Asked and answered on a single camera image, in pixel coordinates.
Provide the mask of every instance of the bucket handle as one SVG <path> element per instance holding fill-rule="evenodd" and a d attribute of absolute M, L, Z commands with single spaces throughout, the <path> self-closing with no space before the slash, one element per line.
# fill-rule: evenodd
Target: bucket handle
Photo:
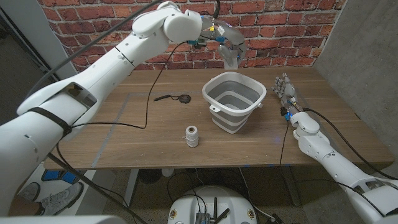
<path fill-rule="evenodd" d="M 215 113 L 220 112 L 220 109 L 216 108 L 216 107 L 213 106 L 213 105 L 210 105 L 209 108 L 210 108 L 211 111 L 214 111 Z"/>

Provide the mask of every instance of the brick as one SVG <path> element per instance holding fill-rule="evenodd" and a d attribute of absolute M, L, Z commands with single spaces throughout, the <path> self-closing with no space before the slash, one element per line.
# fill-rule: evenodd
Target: brick
<path fill-rule="evenodd" d="M 335 5 L 335 3 L 336 3 L 336 0 L 321 0 L 318 5 L 318 9 L 321 9 L 321 10 L 333 9 L 333 6 Z"/>
<path fill-rule="evenodd" d="M 152 64 L 139 64 L 135 70 L 153 70 L 154 66 Z"/>
<path fill-rule="evenodd" d="M 206 4 L 184 4 L 181 7 L 181 11 L 185 12 L 185 10 L 192 10 L 198 12 L 201 15 L 213 15 L 214 14 L 214 4 L 206 3 Z"/>
<path fill-rule="evenodd" d="M 228 15 L 231 11 L 231 3 L 221 3 L 219 15 Z"/>
<path fill-rule="evenodd" d="M 319 0 L 286 0 L 285 9 L 288 11 L 313 10 L 318 3 Z"/>
<path fill-rule="evenodd" d="M 278 47 L 291 47 L 293 45 L 293 38 L 282 38 L 279 41 Z"/>
<path fill-rule="evenodd" d="M 346 0 L 337 0 L 336 5 L 335 5 L 335 9 L 337 9 L 337 10 L 342 9 L 345 2 L 346 2 Z"/>
<path fill-rule="evenodd" d="M 93 21 L 94 29 L 97 32 L 107 31 L 111 28 L 108 21 Z"/>
<path fill-rule="evenodd" d="M 270 63 L 271 63 L 271 58 L 255 58 L 255 59 L 249 59 L 246 66 L 263 67 L 263 66 L 269 66 Z"/>
<path fill-rule="evenodd" d="M 275 37 L 285 36 L 301 36 L 305 32 L 305 26 L 288 26 L 288 27 L 277 27 L 275 31 Z"/>
<path fill-rule="evenodd" d="M 319 47 L 323 42 L 323 37 L 309 37 L 309 38 L 296 38 L 294 40 L 294 47 Z"/>
<path fill-rule="evenodd" d="M 58 24 L 58 26 L 63 34 L 81 34 L 94 32 L 94 27 L 90 22 L 60 23 Z"/>
<path fill-rule="evenodd" d="M 258 50 L 257 51 L 257 57 L 268 57 L 269 52 L 271 49 L 266 49 L 266 50 Z"/>
<path fill-rule="evenodd" d="M 269 52 L 270 56 L 294 56 L 296 55 L 297 49 L 296 48 L 276 48 L 272 49 Z"/>
<path fill-rule="evenodd" d="M 249 47 L 251 49 L 269 49 L 277 47 L 279 40 L 250 40 Z"/>
<path fill-rule="evenodd" d="M 90 38 L 92 40 L 94 40 L 98 36 L 99 36 L 98 34 L 94 34 L 94 35 L 91 35 Z M 107 35 L 106 37 L 104 37 L 100 41 L 98 41 L 97 44 L 112 44 L 112 43 L 119 43 L 120 41 L 122 41 L 122 37 L 120 36 L 120 34 L 112 33 L 110 35 Z"/>
<path fill-rule="evenodd" d="M 101 2 L 111 4 L 130 4 L 134 3 L 134 0 L 101 0 Z"/>
<path fill-rule="evenodd" d="M 81 45 L 86 45 L 91 42 L 91 38 L 88 35 L 79 35 L 75 36 L 75 38 Z"/>
<path fill-rule="evenodd" d="M 285 65 L 285 57 L 276 57 L 271 60 L 271 65 Z"/>
<path fill-rule="evenodd" d="M 287 13 L 282 14 L 267 14 L 257 18 L 257 25 L 279 25 L 285 24 Z"/>
<path fill-rule="evenodd" d="M 193 68 L 194 69 L 203 69 L 206 68 L 206 62 L 202 61 L 202 62 L 194 62 L 193 63 Z"/>
<path fill-rule="evenodd" d="M 258 27 L 243 27 L 238 28 L 245 38 L 257 37 L 259 35 Z"/>
<path fill-rule="evenodd" d="M 98 3 L 98 0 L 80 0 L 82 4 L 94 4 Z"/>
<path fill-rule="evenodd" d="M 263 27 L 260 30 L 261 37 L 273 37 L 274 36 L 275 27 Z"/>
<path fill-rule="evenodd" d="M 160 54 L 156 57 L 146 60 L 146 62 L 148 62 L 148 63 L 167 62 L 167 59 L 169 58 L 169 56 L 170 56 L 169 54 Z"/>
<path fill-rule="evenodd" d="M 335 21 L 336 13 L 313 13 L 307 14 L 304 17 L 305 24 L 330 24 Z"/>
<path fill-rule="evenodd" d="M 246 2 L 236 2 L 232 5 L 233 14 L 242 13 L 254 13 L 262 12 L 264 9 L 264 1 L 246 1 Z"/>
<path fill-rule="evenodd" d="M 43 0 L 45 6 L 78 6 L 79 0 Z"/>
<path fill-rule="evenodd" d="M 167 69 L 189 69 L 193 68 L 192 62 L 173 62 L 167 64 Z"/>
<path fill-rule="evenodd" d="M 187 60 L 188 61 L 193 61 L 193 60 L 208 60 L 208 59 L 213 59 L 213 52 L 200 52 L 200 53 L 189 53 L 187 54 Z"/>
<path fill-rule="evenodd" d="M 43 12 L 48 19 L 54 21 L 61 21 L 61 18 L 58 16 L 57 12 L 55 12 L 53 9 L 43 8 Z"/>
<path fill-rule="evenodd" d="M 310 55 L 312 47 L 301 47 L 298 49 L 297 56 L 308 56 Z"/>
<path fill-rule="evenodd" d="M 65 46 L 73 47 L 78 45 L 76 39 L 73 37 L 62 37 L 60 35 L 57 35 L 57 37 L 58 40 L 60 40 L 60 42 Z"/>
<path fill-rule="evenodd" d="M 322 52 L 321 47 L 314 48 L 314 49 L 312 49 L 312 56 L 317 57 L 321 54 L 321 52 Z"/>
<path fill-rule="evenodd" d="M 256 16 L 242 16 L 241 26 L 253 26 L 256 21 Z"/>
<path fill-rule="evenodd" d="M 329 35 L 331 30 L 333 28 L 333 25 L 325 25 L 322 27 L 320 35 Z"/>
<path fill-rule="evenodd" d="M 238 26 L 239 25 L 239 17 L 238 16 L 231 16 L 231 17 L 219 17 L 218 20 L 224 21 L 231 26 Z"/>
<path fill-rule="evenodd" d="M 81 47 L 72 48 L 73 52 L 77 52 Z M 84 51 L 80 54 L 80 56 L 88 56 L 88 55 L 103 55 L 105 54 L 104 47 L 92 46 L 88 50 Z"/>
<path fill-rule="evenodd" d="M 321 30 L 321 26 L 308 26 L 305 29 L 304 35 L 318 35 Z"/>
<path fill-rule="evenodd" d="M 79 20 L 79 17 L 77 16 L 75 9 L 72 8 L 58 9 L 58 13 L 61 15 L 62 19 L 66 21 Z"/>
<path fill-rule="evenodd" d="M 130 7 L 129 6 L 114 6 L 114 12 L 116 17 L 128 17 L 130 16 Z"/>
<path fill-rule="evenodd" d="M 288 58 L 286 65 L 287 66 L 294 66 L 294 65 L 311 65 L 314 61 L 314 58 L 308 57 L 297 57 L 297 58 Z"/>
<path fill-rule="evenodd" d="M 284 0 L 266 0 L 266 11 L 281 11 Z"/>
<path fill-rule="evenodd" d="M 81 7 L 77 8 L 77 13 L 82 19 L 113 18 L 113 8 L 111 6 Z"/>
<path fill-rule="evenodd" d="M 289 19 L 287 20 L 288 24 L 300 24 L 303 19 L 304 14 L 302 13 L 290 13 Z"/>
<path fill-rule="evenodd" d="M 173 49 L 177 46 L 177 44 L 170 44 L 167 48 L 166 52 L 172 52 Z M 174 52 L 187 52 L 191 50 L 191 46 L 189 44 L 182 44 Z"/>
<path fill-rule="evenodd" d="M 206 61 L 206 68 L 224 68 L 224 61 Z"/>
<path fill-rule="evenodd" d="M 89 55 L 87 56 L 87 61 L 90 65 L 94 64 L 98 59 L 100 59 L 102 55 Z"/>
<path fill-rule="evenodd" d="M 72 59 L 72 62 L 75 65 L 88 65 L 88 62 L 85 57 L 75 57 L 74 59 Z"/>
<path fill-rule="evenodd" d="M 257 50 L 247 50 L 245 58 L 255 58 L 257 54 Z"/>

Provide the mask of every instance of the black strap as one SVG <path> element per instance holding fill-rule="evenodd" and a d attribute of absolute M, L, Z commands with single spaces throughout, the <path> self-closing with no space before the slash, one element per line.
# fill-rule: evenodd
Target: black strap
<path fill-rule="evenodd" d="M 65 137 L 67 134 L 72 132 L 72 127 L 69 126 L 68 123 L 66 123 L 63 119 L 59 118 L 57 115 L 49 112 L 46 109 L 35 107 L 35 108 L 32 108 L 32 109 L 30 109 L 28 111 L 36 112 L 38 114 L 41 114 L 41 115 L 45 116 L 46 118 L 54 121 L 57 125 L 61 126 L 61 128 L 63 129 L 63 136 L 62 137 Z"/>

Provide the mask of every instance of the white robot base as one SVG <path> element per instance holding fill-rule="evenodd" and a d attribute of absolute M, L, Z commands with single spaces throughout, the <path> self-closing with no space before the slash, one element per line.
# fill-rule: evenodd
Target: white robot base
<path fill-rule="evenodd" d="M 194 192 L 190 190 L 184 194 L 186 196 L 173 203 L 168 224 L 208 224 L 214 223 L 214 220 L 219 224 L 257 224 L 253 206 L 237 192 L 215 185 L 197 187 L 195 192 L 203 199 L 206 208 L 202 199 L 194 196 Z"/>

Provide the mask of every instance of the red brick wall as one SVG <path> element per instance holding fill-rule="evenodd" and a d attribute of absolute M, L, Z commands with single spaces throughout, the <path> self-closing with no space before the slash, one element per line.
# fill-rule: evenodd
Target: red brick wall
<path fill-rule="evenodd" d="M 238 28 L 248 45 L 240 67 L 312 66 L 317 59 L 346 0 L 221 0 L 219 20 Z M 103 31 L 137 11 L 150 0 L 38 0 L 50 27 L 66 52 L 72 54 Z M 212 15 L 215 1 L 174 0 L 185 11 Z M 82 71 L 112 49 L 131 31 L 131 22 L 73 60 Z M 168 69 L 222 68 L 216 42 L 193 50 L 181 45 Z M 167 54 L 148 60 L 136 69 L 160 69 Z"/>

